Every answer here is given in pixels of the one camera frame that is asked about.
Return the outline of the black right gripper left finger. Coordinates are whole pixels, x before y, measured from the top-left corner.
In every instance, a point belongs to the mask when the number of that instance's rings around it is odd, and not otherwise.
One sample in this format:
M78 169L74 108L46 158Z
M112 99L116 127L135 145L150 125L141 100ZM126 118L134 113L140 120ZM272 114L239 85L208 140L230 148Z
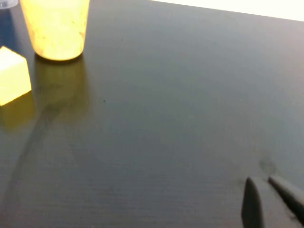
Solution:
M241 208L244 228L263 228L262 204L258 182L253 177L246 179Z

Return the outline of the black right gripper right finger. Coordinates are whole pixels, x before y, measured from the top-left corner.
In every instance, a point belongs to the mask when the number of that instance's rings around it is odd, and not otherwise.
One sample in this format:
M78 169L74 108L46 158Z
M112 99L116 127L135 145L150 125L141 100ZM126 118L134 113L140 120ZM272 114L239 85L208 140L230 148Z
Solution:
M304 191L280 176L269 176L268 182L297 217L297 220L304 225Z

